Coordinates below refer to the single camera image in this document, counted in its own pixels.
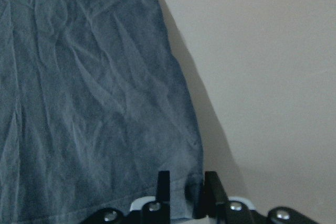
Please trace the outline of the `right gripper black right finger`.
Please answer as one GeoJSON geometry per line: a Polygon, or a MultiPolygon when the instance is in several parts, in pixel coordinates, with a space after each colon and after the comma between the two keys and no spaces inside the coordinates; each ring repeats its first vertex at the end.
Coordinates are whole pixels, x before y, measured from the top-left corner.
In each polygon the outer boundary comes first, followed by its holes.
{"type": "Polygon", "coordinates": [[[211,223],[255,223],[253,210],[241,197],[229,198],[218,174],[205,173],[205,208],[211,223]]]}

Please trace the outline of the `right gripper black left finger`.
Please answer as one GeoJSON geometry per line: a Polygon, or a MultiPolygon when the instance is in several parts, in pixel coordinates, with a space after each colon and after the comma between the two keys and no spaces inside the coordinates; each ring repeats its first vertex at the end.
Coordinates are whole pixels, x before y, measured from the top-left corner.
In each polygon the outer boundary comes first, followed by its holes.
{"type": "Polygon", "coordinates": [[[170,209],[170,172],[164,170],[158,173],[155,200],[141,209],[141,223],[171,223],[170,209]]]}

